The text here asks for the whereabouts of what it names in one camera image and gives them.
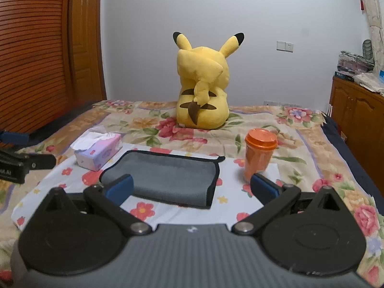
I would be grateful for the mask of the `yellow Pikachu plush toy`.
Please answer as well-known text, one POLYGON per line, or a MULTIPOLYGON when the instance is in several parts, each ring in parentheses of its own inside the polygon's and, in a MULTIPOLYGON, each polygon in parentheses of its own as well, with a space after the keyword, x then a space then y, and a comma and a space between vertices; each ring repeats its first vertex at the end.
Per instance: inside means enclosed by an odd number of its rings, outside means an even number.
POLYGON ((220 48, 193 48, 185 35, 173 33, 179 50, 176 69, 181 90, 176 106, 178 125, 196 129, 217 129, 228 119, 229 108, 225 89, 230 72, 227 58, 244 41, 245 35, 231 36, 220 48))

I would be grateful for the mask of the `stack of papers and magazines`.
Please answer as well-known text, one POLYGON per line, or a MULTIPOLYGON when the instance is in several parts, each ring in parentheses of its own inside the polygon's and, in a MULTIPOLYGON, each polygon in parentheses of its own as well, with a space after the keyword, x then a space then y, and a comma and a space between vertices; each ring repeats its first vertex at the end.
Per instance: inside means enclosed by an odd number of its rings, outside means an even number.
POLYGON ((348 51, 341 51, 335 76, 383 96, 383 82, 374 74, 373 69, 374 61, 348 51))

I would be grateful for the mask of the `orange lidded cup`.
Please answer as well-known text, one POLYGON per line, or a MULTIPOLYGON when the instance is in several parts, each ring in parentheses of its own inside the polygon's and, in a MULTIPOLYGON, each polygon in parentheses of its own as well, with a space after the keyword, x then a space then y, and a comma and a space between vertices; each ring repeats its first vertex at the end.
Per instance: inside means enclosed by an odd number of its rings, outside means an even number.
POLYGON ((263 172, 277 148, 276 134, 267 129, 251 129, 245 136, 244 179, 250 183, 253 174, 263 172))

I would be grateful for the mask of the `wooden sideboard cabinet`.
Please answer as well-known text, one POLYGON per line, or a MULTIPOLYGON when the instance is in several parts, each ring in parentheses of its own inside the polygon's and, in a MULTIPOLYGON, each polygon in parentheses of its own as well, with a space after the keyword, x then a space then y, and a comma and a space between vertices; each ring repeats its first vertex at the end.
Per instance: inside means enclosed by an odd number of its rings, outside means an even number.
POLYGON ((383 207, 383 96, 334 76, 329 103, 355 158, 356 180, 383 207))

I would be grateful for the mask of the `white wall switch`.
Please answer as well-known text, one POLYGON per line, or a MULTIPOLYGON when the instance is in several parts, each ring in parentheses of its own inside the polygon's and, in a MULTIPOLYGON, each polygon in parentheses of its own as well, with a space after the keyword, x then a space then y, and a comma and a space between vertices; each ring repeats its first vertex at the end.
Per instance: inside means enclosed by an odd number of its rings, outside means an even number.
POLYGON ((276 50, 293 53, 294 52, 294 45, 290 42, 277 41, 276 50))

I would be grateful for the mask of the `grey green desk fan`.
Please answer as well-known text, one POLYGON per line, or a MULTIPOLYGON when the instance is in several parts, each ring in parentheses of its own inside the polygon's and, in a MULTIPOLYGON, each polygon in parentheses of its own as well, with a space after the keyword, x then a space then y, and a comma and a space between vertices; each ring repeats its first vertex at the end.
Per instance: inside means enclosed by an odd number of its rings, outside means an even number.
POLYGON ((374 52, 372 48, 372 41, 370 39, 366 39, 362 44, 362 53, 365 60, 374 61, 374 52))

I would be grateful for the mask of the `wooden slatted wardrobe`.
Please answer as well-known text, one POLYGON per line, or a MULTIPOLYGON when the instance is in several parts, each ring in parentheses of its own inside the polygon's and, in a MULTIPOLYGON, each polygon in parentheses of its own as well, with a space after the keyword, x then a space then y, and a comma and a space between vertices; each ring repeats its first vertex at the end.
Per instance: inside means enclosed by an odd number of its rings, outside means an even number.
POLYGON ((1 0, 1 129, 104 100, 100 0, 1 0))

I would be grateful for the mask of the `cream patterned curtain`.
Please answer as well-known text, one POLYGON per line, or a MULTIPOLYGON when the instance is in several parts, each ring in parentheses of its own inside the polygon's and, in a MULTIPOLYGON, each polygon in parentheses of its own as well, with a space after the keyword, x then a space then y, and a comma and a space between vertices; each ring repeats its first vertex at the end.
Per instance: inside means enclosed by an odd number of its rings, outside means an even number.
POLYGON ((374 57, 373 73, 379 76, 383 70, 383 16, 379 0, 361 0, 368 21, 374 57))

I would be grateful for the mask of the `floral bed sheet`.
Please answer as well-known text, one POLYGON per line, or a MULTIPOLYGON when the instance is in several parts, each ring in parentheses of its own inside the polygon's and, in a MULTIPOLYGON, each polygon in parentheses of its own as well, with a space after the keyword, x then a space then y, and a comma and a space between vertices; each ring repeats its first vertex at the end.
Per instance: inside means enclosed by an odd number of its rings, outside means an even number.
POLYGON ((70 147, 87 129, 102 126, 120 133, 124 151, 223 156, 211 208, 193 209, 136 197, 129 198, 124 207, 151 225, 232 225, 258 205, 243 177, 245 136, 251 129, 263 128, 276 134, 278 142, 265 177, 278 185, 296 185, 304 192, 332 186, 366 237, 367 249, 358 273, 374 287, 383 285, 383 198, 370 178, 357 172, 335 125, 322 112, 299 107, 233 107, 222 128, 206 131, 179 127, 175 107, 173 102, 102 101, 28 147, 27 153, 55 155, 57 167, 30 172, 22 185, 1 182, 1 279, 12 279, 14 242, 49 189, 60 186, 80 191, 98 182, 98 172, 77 167, 70 147))

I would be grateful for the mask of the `purple and grey towel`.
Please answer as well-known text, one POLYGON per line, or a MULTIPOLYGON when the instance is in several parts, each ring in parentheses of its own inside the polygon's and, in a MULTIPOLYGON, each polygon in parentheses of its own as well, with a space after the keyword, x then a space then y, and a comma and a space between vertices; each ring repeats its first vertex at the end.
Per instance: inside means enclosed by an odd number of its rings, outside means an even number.
POLYGON ((134 196, 209 209, 219 178, 219 163, 224 160, 223 156, 207 159, 130 150, 102 172, 100 182, 106 185, 129 174, 134 196))

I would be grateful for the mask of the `purple tissue box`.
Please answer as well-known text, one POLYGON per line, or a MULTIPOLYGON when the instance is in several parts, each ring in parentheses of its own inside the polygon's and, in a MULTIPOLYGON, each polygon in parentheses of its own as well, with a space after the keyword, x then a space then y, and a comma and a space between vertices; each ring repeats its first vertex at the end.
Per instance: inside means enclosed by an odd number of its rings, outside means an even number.
POLYGON ((98 171, 122 148, 122 136, 119 133, 86 131, 70 147, 80 167, 98 171))

